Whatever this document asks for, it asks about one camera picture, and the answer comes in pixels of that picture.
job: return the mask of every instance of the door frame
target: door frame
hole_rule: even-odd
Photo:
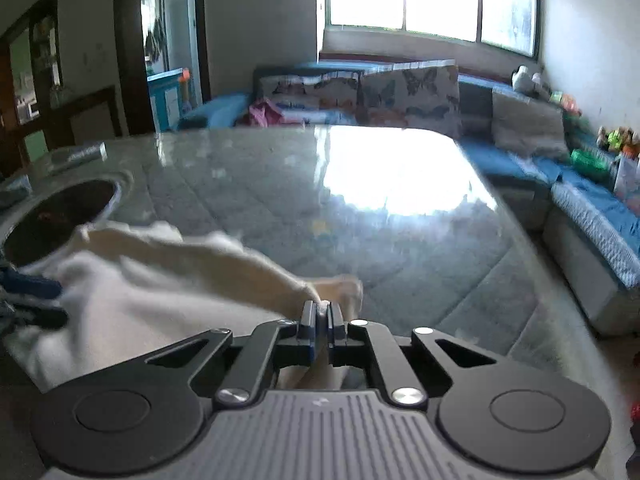
[[[27,156],[24,137],[32,132],[34,121],[20,124],[18,111],[15,103],[14,74],[11,67],[11,43],[25,30],[29,35],[29,49],[31,59],[31,74],[34,78],[34,91],[40,110],[40,117],[37,124],[45,123],[50,116],[49,91],[42,92],[42,87],[38,85],[37,78],[42,74],[36,70],[34,60],[34,44],[32,39],[33,27],[43,17],[51,16],[54,21],[56,31],[56,62],[58,64],[58,75],[60,83],[63,83],[62,64],[60,63],[60,20],[58,19],[58,0],[37,0],[31,5],[10,27],[0,36],[0,171],[6,177],[19,168],[26,167],[30,161]],[[56,145],[55,127],[47,124],[39,128],[43,131],[47,146],[52,149]]]
[[[129,135],[153,133],[154,118],[146,83],[141,0],[113,0],[120,91]],[[211,99],[204,0],[195,0],[196,40],[203,103]]]

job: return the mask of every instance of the white cloth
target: white cloth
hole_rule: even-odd
[[[33,272],[62,283],[69,322],[55,332],[22,328],[4,343],[42,391],[209,328],[239,336],[297,319],[307,300],[339,302],[345,320],[362,304],[352,276],[297,278],[222,232],[183,237],[165,222],[80,226]],[[308,370],[283,370],[278,386],[338,389],[345,370],[329,366],[323,347]]]

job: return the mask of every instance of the gray ribbed surface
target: gray ribbed surface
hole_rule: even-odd
[[[76,477],[52,470],[45,480]],[[137,480],[483,480],[425,416],[383,404],[371,391],[269,391],[263,402],[221,413],[200,443]],[[564,480],[595,479],[587,471]]]

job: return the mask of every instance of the black circular pad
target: black circular pad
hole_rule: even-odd
[[[185,449],[204,421],[188,386],[81,380],[47,393],[31,418],[31,435],[49,465],[92,477],[142,472]]]
[[[610,430],[609,412],[591,390],[510,362],[457,376],[438,424],[465,455],[520,474],[593,465]]]
[[[491,402],[494,419],[510,430],[537,433],[555,428],[564,419],[564,404],[543,392],[511,390]]]
[[[88,430],[114,433],[135,428],[150,409],[151,405],[142,395],[116,390],[82,400],[76,407],[76,418]]]

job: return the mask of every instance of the orange object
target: orange object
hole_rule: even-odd
[[[191,79],[191,73],[189,72],[188,68],[183,68],[182,69],[182,76],[180,76],[178,78],[178,81],[180,83],[184,83],[185,81],[188,81],[189,79]]]
[[[628,158],[636,158],[639,155],[640,151],[637,146],[629,146],[626,144],[622,147],[622,154],[624,156],[628,156]]]

